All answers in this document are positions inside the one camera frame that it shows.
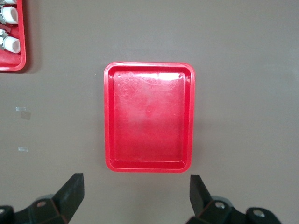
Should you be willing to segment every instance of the empty red tray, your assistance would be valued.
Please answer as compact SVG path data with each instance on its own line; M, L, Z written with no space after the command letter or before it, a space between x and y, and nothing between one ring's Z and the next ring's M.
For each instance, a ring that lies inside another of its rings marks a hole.
M120 172L186 171L195 71L187 63L113 62L104 71L106 164Z
M18 0L15 7L18 11L18 24L0 24L0 28L6 30L10 36L20 40L21 51L18 54L3 51L0 49L0 71L19 71L26 64L25 34L24 34L24 17L23 1Z

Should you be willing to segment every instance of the clear tape piece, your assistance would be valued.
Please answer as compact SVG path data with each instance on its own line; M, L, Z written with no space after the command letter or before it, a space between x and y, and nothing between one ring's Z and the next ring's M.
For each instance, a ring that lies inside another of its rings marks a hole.
M28 148L26 148L26 147L19 147L19 152L28 152Z
M31 117L31 113L26 112L26 111L21 112L21 118L24 118L26 120L30 120L30 117Z
M24 106L20 106L20 107L15 108L15 111L25 111L25 110L26 110L26 107L24 107Z

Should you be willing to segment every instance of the silver bolt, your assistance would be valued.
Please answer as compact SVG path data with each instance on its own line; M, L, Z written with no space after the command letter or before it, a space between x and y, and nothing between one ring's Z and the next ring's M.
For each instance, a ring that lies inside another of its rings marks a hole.
M37 203L36 206L39 208L39 207L43 207L45 205L46 205L46 202L39 202L39 203Z
M261 217L261 218L264 218L266 215L265 215L265 213L263 213L261 210L259 210L259 209L255 209L255 210L253 210L253 214L255 214L256 216L258 216L258 217Z
M223 209L225 208L224 204L222 202L216 202L215 203L215 206L218 208L218 209Z

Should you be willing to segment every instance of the white cylindrical object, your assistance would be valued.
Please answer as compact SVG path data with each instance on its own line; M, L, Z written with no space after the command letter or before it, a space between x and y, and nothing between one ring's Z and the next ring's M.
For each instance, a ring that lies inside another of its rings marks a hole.
M18 24L18 11L15 7L3 7L1 14L7 23Z
M4 38L3 47L5 50L18 54L21 51L20 40L12 36Z
M17 0L4 0L4 2L6 4L9 4L9 5L15 5L15 4L17 4Z

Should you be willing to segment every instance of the gray table surface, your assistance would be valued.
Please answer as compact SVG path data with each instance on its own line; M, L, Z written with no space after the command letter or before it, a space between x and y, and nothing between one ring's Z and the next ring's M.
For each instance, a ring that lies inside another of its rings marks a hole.
M299 223L299 1L26 2L28 68L0 74L0 204L21 210L83 172L72 224L183 224L193 215L189 176L200 174L242 212L260 206ZM112 61L193 65L187 172L106 167L103 70Z

